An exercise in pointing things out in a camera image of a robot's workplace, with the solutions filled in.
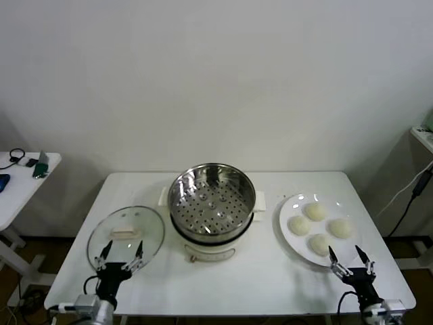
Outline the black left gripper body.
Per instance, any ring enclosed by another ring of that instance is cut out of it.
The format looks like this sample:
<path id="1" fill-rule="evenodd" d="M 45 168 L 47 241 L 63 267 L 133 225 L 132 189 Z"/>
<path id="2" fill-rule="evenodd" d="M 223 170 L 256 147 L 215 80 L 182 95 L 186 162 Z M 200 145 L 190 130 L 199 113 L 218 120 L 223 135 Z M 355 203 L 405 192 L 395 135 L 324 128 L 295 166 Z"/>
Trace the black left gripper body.
<path id="1" fill-rule="evenodd" d="M 109 262 L 97 268 L 96 274 L 100 283 L 96 295 L 103 301 L 116 301 L 116 295 L 122 282 L 132 277 L 131 270 L 124 267 L 125 263 Z"/>

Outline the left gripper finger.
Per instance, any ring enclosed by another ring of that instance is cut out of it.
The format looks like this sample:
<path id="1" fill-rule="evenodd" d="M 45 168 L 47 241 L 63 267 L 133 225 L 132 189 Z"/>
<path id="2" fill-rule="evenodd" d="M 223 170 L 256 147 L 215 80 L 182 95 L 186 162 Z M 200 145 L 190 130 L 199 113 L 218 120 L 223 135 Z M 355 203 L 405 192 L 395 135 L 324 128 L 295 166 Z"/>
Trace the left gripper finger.
<path id="1" fill-rule="evenodd" d="M 135 257 L 132 261 L 125 263 L 122 266 L 123 270 L 136 272 L 143 267 L 143 241 L 141 240 L 137 247 Z"/>
<path id="2" fill-rule="evenodd" d="M 106 268 L 106 259 L 109 255 L 111 248 L 112 248 L 112 241 L 110 240 L 109 243 L 102 249 L 99 256 L 94 258 L 96 271 Z"/>

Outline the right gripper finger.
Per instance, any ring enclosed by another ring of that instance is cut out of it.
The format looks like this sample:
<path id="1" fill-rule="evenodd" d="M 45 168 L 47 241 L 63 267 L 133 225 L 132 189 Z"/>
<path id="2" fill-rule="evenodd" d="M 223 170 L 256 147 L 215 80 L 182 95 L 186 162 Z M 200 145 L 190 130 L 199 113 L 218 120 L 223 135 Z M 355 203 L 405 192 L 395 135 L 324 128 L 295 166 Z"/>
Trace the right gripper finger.
<path id="1" fill-rule="evenodd" d="M 352 272 L 345 266 L 343 266 L 332 249 L 331 246 L 328 246 L 329 249 L 329 259 L 331 261 L 331 270 L 338 278 L 346 278 L 352 275 Z"/>
<path id="2" fill-rule="evenodd" d="M 368 276 L 375 276 L 374 264 L 365 251 L 363 251 L 358 245 L 355 246 L 359 258 L 363 262 L 363 267 L 356 267 L 355 271 L 359 274 L 366 274 Z"/>

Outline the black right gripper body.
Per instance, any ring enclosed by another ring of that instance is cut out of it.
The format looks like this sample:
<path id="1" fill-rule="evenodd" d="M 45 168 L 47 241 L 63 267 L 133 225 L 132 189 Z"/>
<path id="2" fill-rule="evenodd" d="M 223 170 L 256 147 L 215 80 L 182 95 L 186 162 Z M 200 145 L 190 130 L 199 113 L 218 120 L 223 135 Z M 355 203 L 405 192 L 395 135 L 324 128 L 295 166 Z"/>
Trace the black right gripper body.
<path id="1" fill-rule="evenodd" d="M 343 275 L 342 281 L 354 288 L 360 307 L 369 307 L 383 302 L 373 286 L 375 275 L 368 274 L 364 267 L 354 267 L 348 270 L 349 275 Z"/>

